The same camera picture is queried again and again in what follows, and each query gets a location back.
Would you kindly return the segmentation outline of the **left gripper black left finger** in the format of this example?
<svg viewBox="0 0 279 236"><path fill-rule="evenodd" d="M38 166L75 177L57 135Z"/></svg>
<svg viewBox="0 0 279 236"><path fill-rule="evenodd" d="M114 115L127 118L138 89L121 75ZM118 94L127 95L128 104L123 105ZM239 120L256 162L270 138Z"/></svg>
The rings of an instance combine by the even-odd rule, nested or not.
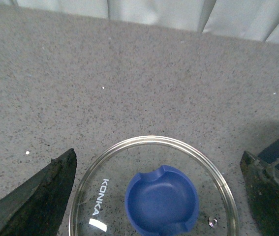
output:
<svg viewBox="0 0 279 236"><path fill-rule="evenodd" d="M70 148L0 199L0 236L55 236L75 180L77 156Z"/></svg>

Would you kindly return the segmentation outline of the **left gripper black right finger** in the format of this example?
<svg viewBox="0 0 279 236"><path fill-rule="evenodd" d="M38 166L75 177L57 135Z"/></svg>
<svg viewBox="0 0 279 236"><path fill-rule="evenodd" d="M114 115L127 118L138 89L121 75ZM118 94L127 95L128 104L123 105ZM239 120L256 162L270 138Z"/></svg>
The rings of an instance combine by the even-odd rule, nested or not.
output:
<svg viewBox="0 0 279 236"><path fill-rule="evenodd" d="M244 151L240 168L248 203L263 236L279 236L279 158L272 163Z"/></svg>

